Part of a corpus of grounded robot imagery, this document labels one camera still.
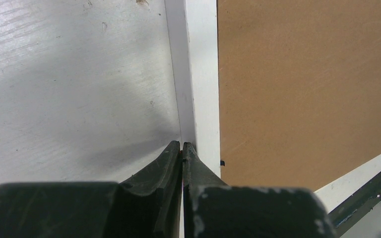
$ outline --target white painted wood surface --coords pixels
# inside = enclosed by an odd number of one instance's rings
[[[0,0],[0,183],[124,180],[180,138],[164,1]]]
[[[220,177],[217,1],[185,1],[196,149]]]
[[[165,0],[165,4],[181,138],[196,145],[185,0]]]
[[[318,189],[315,194],[330,212],[380,172],[381,154]]]

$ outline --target white board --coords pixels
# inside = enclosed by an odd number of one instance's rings
[[[380,172],[381,154],[318,189],[315,194],[331,212]]]
[[[0,1],[0,183],[122,181],[180,138],[163,1]]]

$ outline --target chipped paint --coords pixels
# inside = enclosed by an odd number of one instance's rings
[[[274,190],[276,193],[281,193],[281,188],[279,187],[273,187],[271,189]]]
[[[263,193],[269,193],[269,188],[266,188],[266,187],[253,187],[252,189],[255,189],[259,192],[263,192]]]
[[[354,210],[354,212],[352,212],[350,215],[348,215],[346,218],[344,218],[340,223],[338,223],[338,225],[335,226],[335,228],[338,228],[341,224],[343,224],[344,222],[346,222],[351,216],[353,216],[353,214],[357,212],[357,209]]]
[[[317,232],[319,232],[319,234],[324,235],[325,234],[325,228],[323,227],[323,221],[321,221],[319,219],[315,219],[315,224],[317,225]]]
[[[233,187],[231,186],[219,186],[218,188],[222,188],[223,190],[231,190]]]
[[[193,217],[193,224],[194,224],[193,237],[198,237],[199,234],[201,234],[205,230],[205,225],[201,217],[198,215],[195,215]]]
[[[193,194],[192,199],[192,210],[195,212],[198,210],[199,206],[199,197],[201,194],[204,193],[206,186],[197,186],[190,190],[190,192]]]

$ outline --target brown hardboard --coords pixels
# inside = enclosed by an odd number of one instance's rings
[[[219,0],[222,179],[318,189],[381,154],[381,0]]]

